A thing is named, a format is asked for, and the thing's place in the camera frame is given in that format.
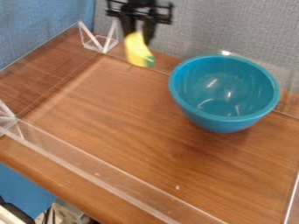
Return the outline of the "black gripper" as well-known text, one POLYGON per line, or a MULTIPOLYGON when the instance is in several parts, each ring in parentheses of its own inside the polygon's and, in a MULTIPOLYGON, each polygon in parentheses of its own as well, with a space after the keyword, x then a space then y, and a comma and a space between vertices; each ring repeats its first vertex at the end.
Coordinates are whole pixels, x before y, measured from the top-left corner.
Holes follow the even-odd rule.
POLYGON ((136 20, 144 21, 144 43, 151 44, 156 25, 169 25, 174 21, 174 3, 169 0, 105 0, 107 15, 119 18, 123 34, 136 31, 136 20))

